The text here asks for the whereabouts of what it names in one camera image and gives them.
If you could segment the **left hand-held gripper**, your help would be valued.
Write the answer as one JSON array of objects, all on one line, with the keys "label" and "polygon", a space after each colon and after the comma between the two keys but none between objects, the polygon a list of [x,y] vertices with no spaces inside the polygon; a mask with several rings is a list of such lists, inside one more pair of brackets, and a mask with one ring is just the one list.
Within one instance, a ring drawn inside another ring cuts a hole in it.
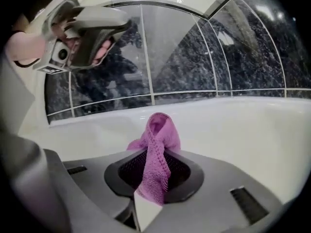
[{"label": "left hand-held gripper", "polygon": [[[76,6],[79,6],[78,0],[64,0],[48,14],[42,26],[46,40],[44,54],[33,65],[33,70],[51,75],[68,71],[66,62],[70,48],[55,34],[53,27],[57,25],[63,28]],[[132,21],[126,12],[114,8],[87,6],[78,9],[81,11],[73,17],[72,27],[81,37],[76,52],[70,58],[69,67],[93,68],[106,57],[103,55],[96,64],[93,63],[104,42],[110,42],[105,52],[108,53],[131,27]]]}]

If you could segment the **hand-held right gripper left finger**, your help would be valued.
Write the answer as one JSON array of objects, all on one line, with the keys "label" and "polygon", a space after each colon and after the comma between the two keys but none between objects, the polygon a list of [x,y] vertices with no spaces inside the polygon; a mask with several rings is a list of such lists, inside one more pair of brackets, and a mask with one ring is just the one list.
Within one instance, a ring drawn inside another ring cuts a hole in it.
[{"label": "hand-held right gripper left finger", "polygon": [[86,196],[114,219],[135,218],[134,191],[142,181],[146,150],[64,162]]}]

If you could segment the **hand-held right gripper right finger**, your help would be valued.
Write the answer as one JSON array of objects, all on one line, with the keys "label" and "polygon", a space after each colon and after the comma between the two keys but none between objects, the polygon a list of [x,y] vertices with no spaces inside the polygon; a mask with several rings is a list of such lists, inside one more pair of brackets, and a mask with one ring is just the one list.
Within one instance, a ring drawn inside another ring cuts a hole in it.
[{"label": "hand-held right gripper right finger", "polygon": [[166,204],[150,224],[152,233],[236,232],[249,223],[230,191],[244,187],[270,216],[282,208],[280,200],[264,185],[238,167],[217,159],[181,151],[197,163],[205,178],[200,189],[187,201]]}]

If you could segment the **person's left hand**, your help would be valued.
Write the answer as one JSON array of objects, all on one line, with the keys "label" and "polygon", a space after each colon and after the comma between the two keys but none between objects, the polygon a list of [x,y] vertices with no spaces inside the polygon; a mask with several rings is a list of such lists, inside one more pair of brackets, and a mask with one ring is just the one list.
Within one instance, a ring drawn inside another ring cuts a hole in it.
[{"label": "person's left hand", "polygon": [[108,50],[110,49],[112,45],[112,41],[111,40],[106,40],[102,43],[101,47],[99,48],[99,50],[97,51],[92,64],[93,65],[97,65],[100,63],[100,61],[105,57],[105,55],[107,54]]}]

